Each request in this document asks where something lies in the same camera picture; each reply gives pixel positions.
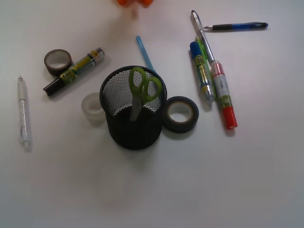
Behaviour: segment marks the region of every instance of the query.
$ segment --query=green scissors handle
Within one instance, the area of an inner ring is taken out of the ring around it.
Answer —
[[[139,86],[134,85],[133,78],[135,71],[139,72],[142,75],[142,81]],[[149,82],[154,82],[156,85],[156,93],[153,96],[148,94]],[[157,98],[162,92],[162,83],[157,77],[147,78],[146,72],[140,67],[134,67],[130,72],[129,85],[132,95],[138,96],[141,98],[142,103],[147,103],[153,101]]]

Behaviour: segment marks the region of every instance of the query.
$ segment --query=tape roll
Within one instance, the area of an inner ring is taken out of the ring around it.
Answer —
[[[44,64],[51,75],[60,76],[73,62],[70,53],[65,50],[52,50],[44,57]]]
[[[105,120],[105,111],[101,107],[99,93],[87,95],[81,102],[81,108],[85,117],[91,122],[101,124]]]
[[[199,114],[199,109],[192,100],[184,96],[174,96],[166,102],[162,122],[171,132],[186,133],[195,127]]]

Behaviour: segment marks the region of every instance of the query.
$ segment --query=black marker cap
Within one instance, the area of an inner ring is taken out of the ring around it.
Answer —
[[[47,93],[48,96],[52,96],[59,89],[65,87],[66,84],[61,78],[57,78],[49,85],[47,85],[43,90]]]

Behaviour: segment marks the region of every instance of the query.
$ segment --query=blue pen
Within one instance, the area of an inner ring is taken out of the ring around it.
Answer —
[[[211,25],[206,26],[204,29],[209,30],[237,30],[237,29],[264,29],[268,27],[267,23],[250,22],[245,24],[226,24],[226,25]]]
[[[148,67],[150,70],[152,70],[152,71],[155,72],[155,70],[154,70],[154,68],[153,68],[153,66],[152,66],[152,63],[151,63],[151,61],[150,61],[150,59],[149,59],[149,56],[148,56],[148,54],[147,54],[147,52],[146,52],[146,49],[144,48],[144,45],[143,45],[143,42],[142,42],[141,37],[140,37],[140,36],[137,36],[137,37],[136,37],[136,41],[137,41],[137,44],[138,44],[138,46],[139,46],[139,49],[140,49],[141,52],[142,52],[142,56],[143,56],[143,58],[144,58],[144,61],[145,61],[146,64],[147,64],[147,67]]]

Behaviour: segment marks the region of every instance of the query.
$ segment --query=red marker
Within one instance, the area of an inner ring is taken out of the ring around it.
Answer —
[[[238,125],[233,111],[226,75],[220,62],[212,62],[210,73],[213,78],[213,84],[217,91],[218,102],[222,109],[226,126],[228,129],[233,129]]]

